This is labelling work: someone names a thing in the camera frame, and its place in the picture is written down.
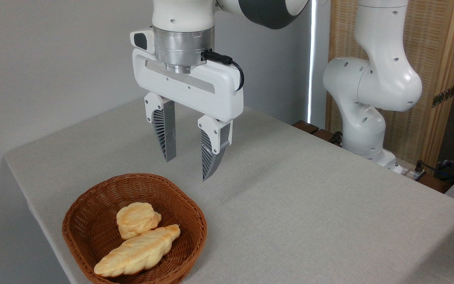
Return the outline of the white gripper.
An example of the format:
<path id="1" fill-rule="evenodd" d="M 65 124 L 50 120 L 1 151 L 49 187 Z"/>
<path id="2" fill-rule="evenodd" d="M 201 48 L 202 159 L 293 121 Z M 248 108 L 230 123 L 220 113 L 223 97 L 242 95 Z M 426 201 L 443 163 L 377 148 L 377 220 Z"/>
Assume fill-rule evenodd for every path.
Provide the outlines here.
<path id="1" fill-rule="evenodd" d="M 150 91 L 144 97 L 146 117 L 153 125 L 166 162 L 177 155 L 175 102 L 206 114 L 198 119 L 198 126 L 202 177 L 203 181 L 207 180 L 232 144 L 232 120 L 244 109 L 243 90 L 237 90 L 238 69 L 207 61 L 191 67 L 189 74 L 175 73 L 167 70 L 153 54 L 138 48 L 133 49 L 132 61 L 138 85 Z"/>

